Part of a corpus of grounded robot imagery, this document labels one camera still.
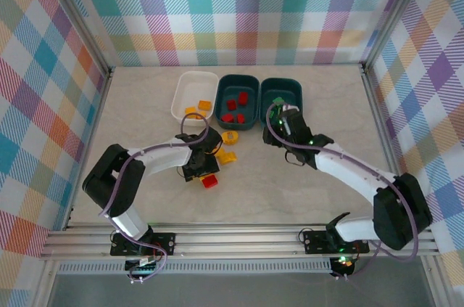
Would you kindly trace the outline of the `aluminium frame post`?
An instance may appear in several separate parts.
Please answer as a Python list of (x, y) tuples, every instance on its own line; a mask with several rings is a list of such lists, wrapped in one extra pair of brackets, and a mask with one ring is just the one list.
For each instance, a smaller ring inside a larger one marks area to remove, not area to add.
[(386, 15), (382, 28), (377, 32), (365, 59), (360, 62), (360, 67), (364, 73), (368, 73), (373, 68), (409, 3), (410, 0), (393, 0), (391, 3), (389, 13)]
[(59, 0), (59, 3), (95, 60), (96, 66), (105, 74), (111, 73), (112, 64), (106, 59), (96, 40), (96, 36), (102, 34), (103, 26), (97, 20), (96, 9), (91, 0)]

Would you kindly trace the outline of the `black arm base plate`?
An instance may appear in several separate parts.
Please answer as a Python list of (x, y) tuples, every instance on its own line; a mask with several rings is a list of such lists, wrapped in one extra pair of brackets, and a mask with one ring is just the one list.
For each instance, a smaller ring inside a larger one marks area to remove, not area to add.
[[(155, 245), (164, 249), (168, 255), (174, 253), (175, 233), (148, 233), (138, 239), (140, 242)], [(159, 255), (160, 251), (154, 251), (153, 248), (136, 244), (127, 240), (122, 234), (114, 233), (110, 236), (110, 252), (111, 256), (144, 256), (144, 255)]]
[(302, 229), (298, 240), (304, 245), (306, 254), (364, 254), (369, 253), (369, 244), (363, 240), (353, 242), (341, 241), (333, 244), (329, 241), (326, 231)]

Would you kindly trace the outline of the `white plastic container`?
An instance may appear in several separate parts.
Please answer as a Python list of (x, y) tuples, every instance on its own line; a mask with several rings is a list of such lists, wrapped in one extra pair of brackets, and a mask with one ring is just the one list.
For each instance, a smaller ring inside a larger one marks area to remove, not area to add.
[[(178, 123), (181, 123), (186, 115), (185, 109), (195, 106), (196, 111), (203, 116), (205, 116), (205, 112), (212, 112), (212, 115), (206, 118), (209, 123), (214, 113), (218, 84), (219, 78), (214, 73), (197, 70), (185, 72), (178, 80), (171, 104), (171, 115)], [(198, 108), (199, 100), (210, 101), (212, 109), (210, 111), (200, 110)]]

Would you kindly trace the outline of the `aluminium frame leg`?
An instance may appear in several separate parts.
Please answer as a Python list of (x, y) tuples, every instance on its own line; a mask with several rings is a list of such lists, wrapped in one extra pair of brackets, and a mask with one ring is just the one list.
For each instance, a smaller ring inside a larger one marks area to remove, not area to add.
[(454, 307), (455, 297), (443, 260), (437, 255), (420, 257), (436, 307)]
[(60, 261), (45, 260), (41, 262), (37, 282), (33, 285), (33, 294), (30, 299), (29, 307), (47, 307), (54, 281), (59, 271)]

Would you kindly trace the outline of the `aluminium side rail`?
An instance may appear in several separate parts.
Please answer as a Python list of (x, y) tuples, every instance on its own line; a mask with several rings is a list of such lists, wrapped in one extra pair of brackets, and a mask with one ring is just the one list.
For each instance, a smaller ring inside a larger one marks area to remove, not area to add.
[(379, 101), (374, 94), (372, 81), (365, 65), (360, 63), (358, 66), (388, 170), (394, 174), (392, 181), (382, 184), (374, 192), (374, 227), (376, 229), (391, 229), (395, 232), (411, 232), (415, 225), (414, 195), (418, 190), (417, 181), (408, 173), (398, 174), (399, 167), (394, 159), (392, 143), (388, 140), (388, 131), (383, 122)]
[(69, 223), (69, 221), (71, 219), (71, 216), (72, 216), (72, 212), (73, 212), (73, 209), (74, 209), (74, 204), (75, 204), (76, 197), (77, 197), (78, 193), (82, 189), (82, 183), (83, 183), (83, 178), (85, 177), (86, 165), (88, 163), (91, 147), (92, 147), (92, 144), (94, 142), (94, 137), (95, 137), (96, 131), (98, 129), (99, 121), (100, 121), (101, 116), (102, 116), (102, 112), (103, 112), (103, 109), (104, 109), (104, 106), (105, 106), (105, 103), (106, 103), (106, 100), (107, 100), (107, 96), (108, 96), (108, 93), (109, 93), (109, 88), (111, 86), (115, 70), (116, 70), (115, 66), (110, 67), (107, 74), (104, 77), (104, 85), (102, 87), (101, 97), (100, 97), (97, 109), (95, 111), (94, 119), (92, 121), (91, 130), (90, 130), (90, 133), (88, 135), (88, 142), (87, 142), (87, 144), (85, 146), (85, 149), (83, 150), (83, 159), (82, 159), (82, 163), (80, 164), (80, 167), (79, 167), (79, 170), (78, 170), (77, 179), (75, 180), (73, 189), (72, 189), (72, 191), (70, 193), (70, 197), (69, 197), (68, 202), (67, 202), (67, 207), (65, 209), (65, 213), (64, 213), (62, 223), (59, 226), (60, 231), (64, 231), (67, 228), (67, 225), (68, 225), (68, 223)]

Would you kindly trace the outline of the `teal plastic container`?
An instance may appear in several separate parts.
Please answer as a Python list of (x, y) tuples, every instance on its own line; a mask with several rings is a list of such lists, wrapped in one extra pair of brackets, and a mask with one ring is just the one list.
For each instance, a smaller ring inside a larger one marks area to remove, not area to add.
[(273, 101), (278, 98), (303, 111), (302, 86), (298, 81), (291, 78), (266, 78), (261, 83), (259, 99), (259, 120), (263, 128), (266, 125), (265, 114)]
[[(238, 105), (237, 99), (241, 91), (249, 94), (249, 101), (246, 107)], [(217, 120), (219, 127), (225, 130), (233, 131), (246, 131), (253, 127), (258, 119), (259, 109), (259, 95), (260, 95), (260, 82), (252, 75), (239, 75), (228, 74), (219, 80), (217, 88), (217, 96), (215, 100), (214, 116)], [(228, 111), (226, 101), (235, 99), (237, 102), (237, 109)], [(234, 114), (234, 123), (222, 122), (221, 116), (226, 113)], [(238, 124), (236, 122), (236, 115), (243, 114), (245, 117), (245, 124)]]

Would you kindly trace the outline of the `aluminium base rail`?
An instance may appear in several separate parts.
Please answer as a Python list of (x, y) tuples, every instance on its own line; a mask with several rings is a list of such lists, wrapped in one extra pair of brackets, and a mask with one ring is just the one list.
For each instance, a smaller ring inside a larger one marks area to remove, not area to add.
[[(69, 223), (64, 231), (50, 232), (42, 260), (109, 259), (113, 226)], [(172, 259), (303, 258), (301, 229), (324, 230), (304, 224), (155, 224), (155, 232), (173, 232)]]

